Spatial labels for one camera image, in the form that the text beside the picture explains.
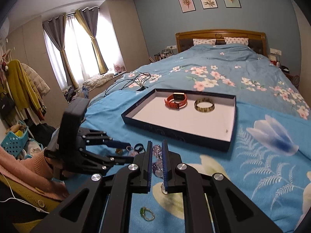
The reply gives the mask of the pink sweater forearm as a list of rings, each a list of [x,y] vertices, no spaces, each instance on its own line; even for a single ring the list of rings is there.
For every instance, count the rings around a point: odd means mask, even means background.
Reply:
[[[32,158],[17,160],[1,148],[1,173],[50,199],[62,201],[69,195],[64,183],[52,180],[52,169],[46,162],[43,151]]]

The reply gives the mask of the person's left hand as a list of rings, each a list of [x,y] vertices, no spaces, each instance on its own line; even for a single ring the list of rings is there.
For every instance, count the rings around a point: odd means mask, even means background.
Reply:
[[[61,160],[48,158],[46,157],[46,155],[44,155],[44,159],[46,164],[48,165],[46,175],[47,179],[65,181],[76,175],[75,173],[64,170]]]

